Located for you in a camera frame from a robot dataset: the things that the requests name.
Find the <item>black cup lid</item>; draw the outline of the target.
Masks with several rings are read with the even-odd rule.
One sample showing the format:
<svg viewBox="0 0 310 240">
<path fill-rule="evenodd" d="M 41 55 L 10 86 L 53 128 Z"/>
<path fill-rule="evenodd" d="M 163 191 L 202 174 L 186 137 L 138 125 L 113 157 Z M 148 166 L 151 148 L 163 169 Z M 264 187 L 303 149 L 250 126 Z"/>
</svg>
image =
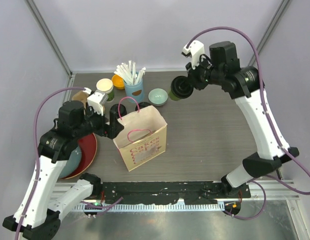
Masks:
<svg viewBox="0 0 310 240">
<path fill-rule="evenodd" d="M 151 106 L 151 104 L 149 102 L 143 101 L 140 102 L 136 107 L 135 107 L 135 111 L 141 110 L 143 108 L 149 107 Z"/>
<path fill-rule="evenodd" d="M 173 79 L 170 86 L 178 87 L 183 93 L 182 99 L 189 98 L 194 88 L 188 83 L 188 78 L 186 76 L 177 76 Z"/>
</svg>

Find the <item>pink paper gift bag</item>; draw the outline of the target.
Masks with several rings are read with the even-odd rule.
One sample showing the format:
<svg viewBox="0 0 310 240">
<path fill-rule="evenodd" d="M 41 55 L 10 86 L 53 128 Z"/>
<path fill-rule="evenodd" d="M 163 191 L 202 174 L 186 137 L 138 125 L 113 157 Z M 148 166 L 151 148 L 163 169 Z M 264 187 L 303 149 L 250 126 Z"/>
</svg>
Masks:
<svg viewBox="0 0 310 240">
<path fill-rule="evenodd" d="M 119 115 L 124 129 L 113 143 L 130 172 L 166 151 L 167 122 L 152 105 Z"/>
</svg>

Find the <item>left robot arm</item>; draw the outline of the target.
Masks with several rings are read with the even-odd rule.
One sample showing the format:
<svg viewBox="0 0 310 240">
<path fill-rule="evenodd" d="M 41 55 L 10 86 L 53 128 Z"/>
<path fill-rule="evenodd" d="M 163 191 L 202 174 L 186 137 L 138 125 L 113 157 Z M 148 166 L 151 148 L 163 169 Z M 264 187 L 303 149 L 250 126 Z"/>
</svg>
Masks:
<svg viewBox="0 0 310 240">
<path fill-rule="evenodd" d="M 38 143 L 39 158 L 35 164 L 26 195 L 15 214 L 7 216 L 2 226 L 27 240 L 51 240 L 64 217 L 82 200 L 97 199 L 102 192 L 101 179 L 84 173 L 63 196 L 51 201 L 59 176 L 77 148 L 78 141 L 88 135 L 114 139 L 124 126 L 117 113 L 110 110 L 109 119 L 78 100 L 65 102 L 58 110 L 54 126 Z"/>
</svg>

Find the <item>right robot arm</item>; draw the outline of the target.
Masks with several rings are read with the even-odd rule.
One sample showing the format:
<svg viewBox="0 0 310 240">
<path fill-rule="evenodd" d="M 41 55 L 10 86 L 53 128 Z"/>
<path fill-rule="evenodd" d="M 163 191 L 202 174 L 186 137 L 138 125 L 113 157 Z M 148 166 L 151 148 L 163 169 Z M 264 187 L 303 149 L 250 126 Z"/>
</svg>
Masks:
<svg viewBox="0 0 310 240">
<path fill-rule="evenodd" d="M 268 101 L 260 85 L 259 72 L 253 66 L 240 66 L 233 42 L 214 43 L 206 55 L 204 44 L 194 40 L 183 47 L 182 53 L 191 57 L 186 65 L 189 84 L 197 90 L 207 85 L 220 86 L 242 111 L 255 140 L 257 151 L 222 177 L 220 190 L 225 197 L 233 197 L 248 181 L 274 172 L 300 154 L 297 147 L 291 147 L 283 138 L 277 123 L 269 125 L 268 120 L 274 116 L 270 110 L 263 109 Z"/>
</svg>

